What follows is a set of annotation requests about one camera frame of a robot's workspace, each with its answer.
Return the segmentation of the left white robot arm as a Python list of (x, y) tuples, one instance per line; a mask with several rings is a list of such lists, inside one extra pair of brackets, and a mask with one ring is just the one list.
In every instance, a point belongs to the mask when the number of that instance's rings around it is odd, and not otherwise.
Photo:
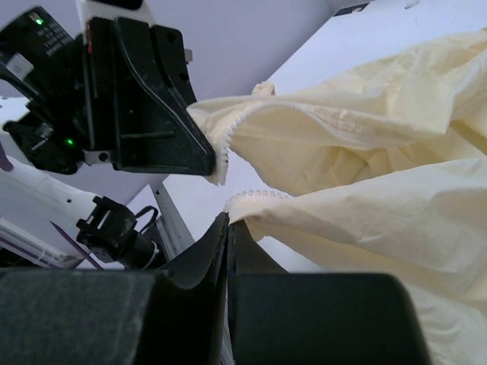
[(2, 130), (10, 158), (1, 193), (56, 224), (104, 262), (150, 268), (158, 247), (126, 206), (71, 187), (57, 174), (108, 163), (128, 173), (208, 176), (213, 147), (187, 112), (194, 103), (182, 33), (153, 24), (141, 1), (82, 1), (70, 36), (44, 8), (1, 31), (1, 78), (27, 98)]

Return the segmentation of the cream yellow jacket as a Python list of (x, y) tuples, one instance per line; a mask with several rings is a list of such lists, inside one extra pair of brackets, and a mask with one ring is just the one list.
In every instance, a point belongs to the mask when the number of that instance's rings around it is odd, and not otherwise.
[(194, 103), (217, 154), (267, 185), (225, 209), (340, 271), (382, 271), (412, 297), (436, 364), (486, 362), (486, 31), (442, 36), (277, 95)]

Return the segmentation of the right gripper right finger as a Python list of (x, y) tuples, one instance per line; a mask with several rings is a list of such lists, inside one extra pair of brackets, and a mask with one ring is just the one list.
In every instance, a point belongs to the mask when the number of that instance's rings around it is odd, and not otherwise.
[(228, 234), (228, 321), (238, 364), (431, 362), (395, 277), (287, 272), (244, 222)]

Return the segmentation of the aluminium table frame rail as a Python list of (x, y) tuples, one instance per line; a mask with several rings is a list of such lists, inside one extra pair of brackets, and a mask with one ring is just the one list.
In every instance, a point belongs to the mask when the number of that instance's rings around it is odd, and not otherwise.
[(195, 240), (163, 183), (152, 189), (161, 216), (156, 226), (161, 236), (167, 260), (188, 249)]

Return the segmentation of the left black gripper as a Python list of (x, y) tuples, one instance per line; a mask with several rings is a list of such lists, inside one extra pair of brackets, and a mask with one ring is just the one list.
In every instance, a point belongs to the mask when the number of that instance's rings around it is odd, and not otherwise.
[[(132, 173), (209, 176), (215, 152), (187, 111), (196, 98), (180, 31), (118, 17), (114, 167)], [(1, 30), (1, 79), (27, 98), (3, 130), (39, 170), (72, 175), (91, 149), (83, 60), (88, 32), (71, 36), (43, 7)]]

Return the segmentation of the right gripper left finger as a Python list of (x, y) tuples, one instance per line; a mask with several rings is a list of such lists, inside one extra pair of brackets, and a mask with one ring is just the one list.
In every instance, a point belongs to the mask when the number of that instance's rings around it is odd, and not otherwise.
[(5, 269), (3, 364), (217, 364), (228, 216), (157, 270)]

